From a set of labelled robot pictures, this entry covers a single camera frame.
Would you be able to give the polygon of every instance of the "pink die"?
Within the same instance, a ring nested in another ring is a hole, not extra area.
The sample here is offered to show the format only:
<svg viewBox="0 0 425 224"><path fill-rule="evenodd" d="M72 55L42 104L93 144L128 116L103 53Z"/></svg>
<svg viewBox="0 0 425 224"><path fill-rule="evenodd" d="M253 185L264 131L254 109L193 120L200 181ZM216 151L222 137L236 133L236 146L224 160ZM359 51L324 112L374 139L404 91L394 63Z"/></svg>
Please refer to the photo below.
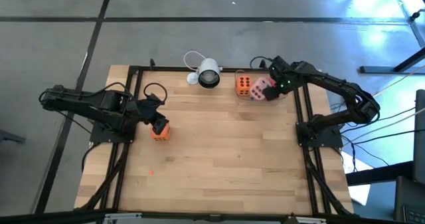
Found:
<svg viewBox="0 0 425 224"><path fill-rule="evenodd" d="M273 87L276 87L276 81L272 77L268 77L267 80L270 81L270 84L272 84Z"/></svg>
<svg viewBox="0 0 425 224"><path fill-rule="evenodd" d="M263 95L263 89L271 87L271 83L267 78L260 77L250 88L251 99L264 100L266 97Z"/></svg>

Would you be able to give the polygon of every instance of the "white cable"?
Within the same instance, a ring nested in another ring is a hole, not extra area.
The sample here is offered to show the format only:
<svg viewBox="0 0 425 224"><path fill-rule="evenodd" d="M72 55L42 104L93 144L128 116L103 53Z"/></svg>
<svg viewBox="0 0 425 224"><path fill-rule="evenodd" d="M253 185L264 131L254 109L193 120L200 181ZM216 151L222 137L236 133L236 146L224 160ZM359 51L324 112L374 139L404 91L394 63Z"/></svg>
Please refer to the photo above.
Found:
<svg viewBox="0 0 425 224"><path fill-rule="evenodd" d="M416 113L411 114L411 115L409 115L409 116L407 116L407 117L405 117L405 118L403 118L403 119L401 119L401 120L399 120L399 121L396 121L396 122L394 122L394 123L392 123L392 124L389 124L389 125L383 126L383 127L381 127L381 128L377 128L376 130L372 130L372 131L370 131L370 132L367 132L366 134L362 134L362 135L360 135L359 137L357 137L357 138L355 138L355 139L353 139L353 140L351 140L351 141L352 141L352 142L354 142L355 140L358 140L359 138L361 138L361 137L363 137L363 136L366 136L367 134L371 134L371 133L376 132L376 131L378 131L378 130L381 130L381 129L383 129L383 128L387 128L387 127L389 127L389 126L393 126L394 124L397 124L397 123L399 123L399 122L401 122L401 121L404 121L404 120L406 120L406 119L408 119L408 118L410 118L410 117L412 117L412 116L415 116L415 115L417 115L417 114L421 113L421 112L422 112L422 111L424 111L424 110L425 110L425 108L423 108L423 109L421 109L421 110L417 111Z"/></svg>
<svg viewBox="0 0 425 224"><path fill-rule="evenodd" d="M401 82L401 80L404 80L405 78L409 77L410 75L414 74L415 72L421 70L425 68L425 65L422 67L417 68L416 70L413 70L413 72L411 72L410 74L407 74L406 76L404 76L403 78L401 78L400 80L397 80L396 82L393 82L392 84L388 85L387 87L383 88L381 91L377 92L373 97L378 96L379 94L382 94L385 90L389 89L391 86Z"/></svg>
<svg viewBox="0 0 425 224"><path fill-rule="evenodd" d="M203 56L203 55L201 55L199 52L197 52L197 51L189 51L189 52L187 52L186 54L185 54L185 56L183 56L183 62L185 63L185 65L187 66L187 68L189 68L189 69L191 69L191 70L193 70L193 71L196 71L196 69L194 69L194 68L191 68L189 65L187 65L187 63L186 63L186 56L188 55L188 54L190 54L190 53L197 53L198 55L200 55L201 57L203 57L204 59L207 59L207 58L205 58L205 56Z"/></svg>

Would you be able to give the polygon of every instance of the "black cable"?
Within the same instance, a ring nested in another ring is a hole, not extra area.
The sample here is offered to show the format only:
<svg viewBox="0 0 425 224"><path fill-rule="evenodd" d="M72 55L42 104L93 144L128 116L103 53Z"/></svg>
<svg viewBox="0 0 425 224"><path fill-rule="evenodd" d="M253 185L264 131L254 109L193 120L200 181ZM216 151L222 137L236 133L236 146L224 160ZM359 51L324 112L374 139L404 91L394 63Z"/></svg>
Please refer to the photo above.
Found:
<svg viewBox="0 0 425 224"><path fill-rule="evenodd" d="M408 110L405 110L405 111L403 111L403 112L399 112L398 114L396 114L396 115L393 115L393 116L391 116L391 117L388 117L388 118L382 118L382 119L380 119L379 121L382 121L382 120L387 120L387 119L390 119L390 118L394 118L394 117L397 117L398 115L400 115L400 114L403 114L403 113L405 113L405 112L409 112L409 111L411 111L411 110L413 110L415 107L413 107L413 108L409 108Z"/></svg>
<svg viewBox="0 0 425 224"><path fill-rule="evenodd" d="M366 126L369 126L369 125L371 125L371 124L374 124L374 123L376 123L376 122L378 122L379 121L379 118L381 117L381 113L380 112L378 112L378 116L377 116L377 119L376 120L373 120L372 122L370 122L370 123L368 123L368 124L365 124L365 125L362 125L362 126L360 126L360 127L356 127L356 128L349 128L349 129L347 129L347 130L345 130L344 132L341 132L341 134L343 134L343 133L345 133L345 132L348 132L348 131L351 131L351 130L356 130L356 129L359 129L359 128L364 128L364 127L366 127Z"/></svg>
<svg viewBox="0 0 425 224"><path fill-rule="evenodd" d="M97 202L103 196L104 192L107 190L107 188L110 186L112 180L115 178L117 173L122 169L124 160L127 159L127 156L124 155L124 153L121 153L120 158L115 163L115 166L112 168L112 171L108 176L105 177L105 180L102 182L100 187L96 190L96 192L91 196L91 198L88 200L88 202L80 207L79 209L93 209L95 208Z"/></svg>
<svg viewBox="0 0 425 224"><path fill-rule="evenodd" d="M255 56L255 57L254 57L254 58L252 58L252 60L250 61L250 68L252 68L252 62L254 62L254 60L256 60L257 58L263 58L263 59L268 60L268 61L270 61L270 62L272 62L272 61L273 61L273 59L272 59L272 58L267 58L267 57L264 57L264 56Z"/></svg>
<svg viewBox="0 0 425 224"><path fill-rule="evenodd" d="M366 140L366 141L362 141L362 142L357 142L357 143L354 143L354 144L355 145L357 145L357 144L364 144L364 143L367 143L367 142L370 142L370 141L373 141L373 140L377 140L377 139L380 139L380 138L387 138L387 137L397 136L397 135L401 135L401 134L408 134L408 133L411 133L411 132L421 132L421 131L425 131L425 129L399 132L399 133L396 133L396 134L389 134L389 135L385 135L385 136L380 136L380 137L372 138L370 140Z"/></svg>
<svg viewBox="0 0 425 224"><path fill-rule="evenodd" d="M357 144L355 144L355 145L356 145L358 148L360 148L360 149L362 149L363 151L365 151L368 155L370 155L370 156L372 156L372 157L374 157L374 158L376 158L376 159L379 159L380 161L384 162L387 166L389 166L389 164L388 164L385 160L383 160L382 158L377 157L377 156L375 156L375 155L371 154L370 152L366 151L366 149L364 149L363 147L361 147L361 146L359 146L359 145L357 145Z"/></svg>
<svg viewBox="0 0 425 224"><path fill-rule="evenodd" d="M39 102L41 102L41 97L44 95L44 94L46 94L47 93L47 91L43 91L41 94L40 94L40 96L39 96Z"/></svg>
<svg viewBox="0 0 425 224"><path fill-rule="evenodd" d="M346 139L351 144L351 148L353 149L353 165L354 165L353 172L355 172L357 171L357 168L356 168L356 149L354 147L354 143L349 138L345 137L344 135L341 135L341 137Z"/></svg>
<svg viewBox="0 0 425 224"><path fill-rule="evenodd" d="M365 124L365 125L360 126L360 127L357 127L357 128L350 128L350 129L347 129L347 130L345 130L344 132L341 132L341 134L343 134L343 133L345 133L345 132L348 132L348 131L351 131L351 130L356 130L356 129L359 129L359 128L363 128L363 127L365 127L365 126L371 125L371 124L373 124L373 123L375 123L375 122L378 122L378 121L387 120L387 119L390 119L390 118L397 117L398 115L401 115L401 114L403 114L403 113L405 113L405 112L409 112L409 111L411 111L411 110L413 110L413 109L414 109L414 107L413 107L413 108L409 108L408 110L405 110L405 111L403 111L403 112L399 112L398 114L395 114L395 115L390 116L390 117L388 117L388 118L382 118L382 119L380 119L380 118L379 118L379 117L380 117L380 114L378 113L378 118L377 118L376 120L374 120L373 122L370 122L370 123L368 123L368 124Z"/></svg>
<svg viewBox="0 0 425 224"><path fill-rule="evenodd" d="M164 104L165 101L167 100L167 97L168 97L167 89L164 86L162 86L162 84L159 84L157 82L152 82L152 83L149 83L145 86L145 88L143 89L143 93L145 94L146 98L148 97L148 95L146 94L146 89L147 89L147 87L149 87L151 85L158 85L159 87L161 87L164 90L165 98L164 98L164 100L161 101L161 103Z"/></svg>
<svg viewBox="0 0 425 224"><path fill-rule="evenodd" d="M81 95L81 97L91 97L91 96L95 96L95 95L97 95L97 94L99 94L99 93L101 93L101 92L105 91L107 88L109 88L109 87L111 87L111 86L113 86L113 85L116 85L116 84L121 85L121 86L124 88L125 92L126 92L126 93L130 96L130 97L132 97L132 98L133 98L133 100L135 99L135 98L133 97L133 95L131 94L131 92L127 89L127 87L126 87L124 84L120 83L120 82L113 82L113 83L111 83L111 84L109 84L109 85L105 86L105 88L101 88L101 89L99 89L98 91L96 91L96 92L94 92L94 93L91 93L91 94L82 94L82 95Z"/></svg>
<svg viewBox="0 0 425 224"><path fill-rule="evenodd" d="M339 103L339 104L332 104L330 107L331 107L331 109L332 110L334 110L334 109L336 109L336 108L339 108L339 107L341 107L342 105L344 105L344 103L342 102L342 103Z"/></svg>
<svg viewBox="0 0 425 224"><path fill-rule="evenodd" d="M352 128L356 128L359 124L355 124L354 126L350 125L350 123L346 123L348 126L352 127Z"/></svg>
<svg viewBox="0 0 425 224"><path fill-rule="evenodd" d="M83 125L81 125L79 122L75 121L73 118L68 117L66 114L63 114L61 111L55 111L58 112L59 114L62 114L65 118L70 119L71 121L73 121L74 123L76 123L78 126L80 126L82 129L84 129L85 131L87 131L87 133L92 134L90 131L88 131L87 128L85 128Z"/></svg>
<svg viewBox="0 0 425 224"><path fill-rule="evenodd" d="M86 157L88 155L88 153L90 153L95 147L99 146L100 143L93 143L93 146L90 147L82 156L82 160L81 160L81 172L84 171L84 164L86 163Z"/></svg>
<svg viewBox="0 0 425 224"><path fill-rule="evenodd" d="M341 107L342 107L343 105L344 105L344 104L342 104L342 105L340 105L340 106L338 107L337 112L339 112L339 111L341 110Z"/></svg>

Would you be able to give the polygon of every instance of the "floor tile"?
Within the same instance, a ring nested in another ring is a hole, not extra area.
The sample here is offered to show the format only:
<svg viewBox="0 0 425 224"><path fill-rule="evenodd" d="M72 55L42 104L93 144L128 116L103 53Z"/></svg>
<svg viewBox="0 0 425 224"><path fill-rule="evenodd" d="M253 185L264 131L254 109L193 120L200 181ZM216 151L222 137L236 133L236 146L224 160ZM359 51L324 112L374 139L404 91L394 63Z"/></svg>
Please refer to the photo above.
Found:
<svg viewBox="0 0 425 224"><path fill-rule="evenodd" d="M103 0L0 0L2 16L93 16Z"/></svg>
<svg viewBox="0 0 425 224"><path fill-rule="evenodd" d="M0 145L0 215L31 211L64 120L38 97L55 84L74 87L92 31L89 23L0 23L0 129L27 139Z"/></svg>

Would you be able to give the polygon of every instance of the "desk leg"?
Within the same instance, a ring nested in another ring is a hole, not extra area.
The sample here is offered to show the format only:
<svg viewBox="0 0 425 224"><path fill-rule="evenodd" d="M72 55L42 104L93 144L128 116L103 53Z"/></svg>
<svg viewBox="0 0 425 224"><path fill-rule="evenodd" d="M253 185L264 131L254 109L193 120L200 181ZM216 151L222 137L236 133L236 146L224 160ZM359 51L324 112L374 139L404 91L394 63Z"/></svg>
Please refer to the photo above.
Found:
<svg viewBox="0 0 425 224"><path fill-rule="evenodd" d="M413 161L345 174L348 186L394 181L398 176L412 179Z"/></svg>
<svg viewBox="0 0 425 224"><path fill-rule="evenodd" d="M410 74L417 68L413 68L415 64L419 63L425 58L425 48L420 49L414 55L401 62L396 67L390 66L361 66L360 73L362 74ZM425 70L415 72L415 74L425 74Z"/></svg>

